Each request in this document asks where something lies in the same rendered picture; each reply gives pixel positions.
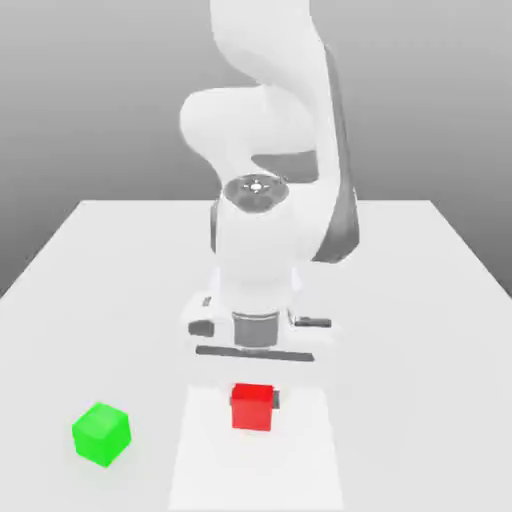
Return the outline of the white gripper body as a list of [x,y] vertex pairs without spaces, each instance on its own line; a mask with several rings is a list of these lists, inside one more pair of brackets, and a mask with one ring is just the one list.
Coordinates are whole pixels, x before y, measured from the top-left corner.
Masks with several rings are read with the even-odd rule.
[[190,381],[200,385],[319,385],[322,353],[198,344],[187,354]]

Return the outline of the small red cube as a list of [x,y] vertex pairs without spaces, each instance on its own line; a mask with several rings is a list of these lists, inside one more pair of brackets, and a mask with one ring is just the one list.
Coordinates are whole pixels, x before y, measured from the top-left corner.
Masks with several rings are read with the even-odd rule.
[[270,385],[236,383],[231,392],[232,427],[253,431],[271,430],[274,388]]

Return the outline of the small green cube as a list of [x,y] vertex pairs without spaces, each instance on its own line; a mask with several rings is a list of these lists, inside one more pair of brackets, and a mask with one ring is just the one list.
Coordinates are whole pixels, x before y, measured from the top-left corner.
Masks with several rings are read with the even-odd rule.
[[72,437],[78,455],[107,468],[131,442],[128,414],[97,402],[73,423]]

